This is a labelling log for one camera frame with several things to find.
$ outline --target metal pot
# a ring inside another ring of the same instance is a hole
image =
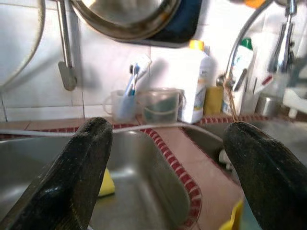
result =
[[[148,38],[171,20],[181,0],[71,0],[78,17],[119,41]]]

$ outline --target kitchen sink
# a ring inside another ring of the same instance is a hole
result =
[[[305,129],[299,128],[293,123],[284,120],[254,121],[249,123],[282,142],[304,165],[307,166],[307,132]],[[223,138],[224,130],[228,125],[230,125],[230,123],[209,123],[201,125],[201,127]],[[200,149],[215,161],[216,164],[226,173],[230,173],[230,171],[225,168],[225,164],[221,164],[218,161],[219,153],[224,148],[222,141],[197,130],[185,128],[184,131]]]
[[[69,138],[0,141],[0,220]],[[94,230],[171,230],[189,215],[188,193],[153,139],[142,132],[114,134],[107,167],[115,194],[97,199]]]

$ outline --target yellow object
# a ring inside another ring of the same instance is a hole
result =
[[[247,6],[258,8],[265,0],[244,0]]]
[[[102,181],[98,197],[106,196],[106,195],[109,195],[109,194],[112,194],[112,193],[115,193],[115,186],[114,186],[114,182],[111,178],[110,172],[106,168],[105,174],[104,174],[104,179]]]
[[[231,218],[223,224],[219,230],[239,230],[240,218],[242,214],[243,201],[240,200],[232,209]]]
[[[203,104],[204,115],[220,114],[223,101],[222,87],[209,87]]]
[[[202,41],[190,40],[189,48],[190,49],[199,49],[201,51],[204,51],[205,50],[205,44]]]

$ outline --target chrome faucet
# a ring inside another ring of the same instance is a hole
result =
[[[233,91],[236,91],[240,86],[235,84],[232,78],[232,66],[234,64],[236,52],[238,46],[243,39],[244,35],[252,25],[252,23],[256,20],[256,18],[271,4],[274,0],[266,0],[259,8],[257,8],[254,13],[250,16],[247,22],[244,24],[242,30],[240,31],[236,41],[233,45],[226,73],[219,76],[216,80],[216,85],[223,85],[226,81],[226,87],[231,88]],[[271,57],[269,62],[268,72],[276,73],[276,72],[289,72],[291,68],[291,64],[294,60],[293,52],[291,51],[291,47],[293,46],[293,42],[291,41],[291,34],[293,23],[291,22],[292,16],[296,14],[297,11],[297,2],[296,0],[287,0],[287,6],[285,9],[285,16],[287,17],[287,22],[283,24],[282,30],[280,33],[280,37],[275,48],[275,51]],[[242,82],[242,79],[246,76],[246,74],[242,74],[240,79],[237,82]]]

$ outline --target pink tile countertop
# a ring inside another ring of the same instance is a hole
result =
[[[0,123],[0,129],[66,129],[79,127],[84,122],[85,119],[66,119]],[[230,122],[230,118],[207,117],[201,121],[201,124],[211,122]],[[157,128],[155,131],[160,135],[179,163],[201,189],[201,211],[197,224],[193,226],[192,230],[219,229],[223,223],[230,219],[233,206],[243,197],[241,187],[226,176],[219,166],[206,153],[199,149],[181,129],[176,127]]]

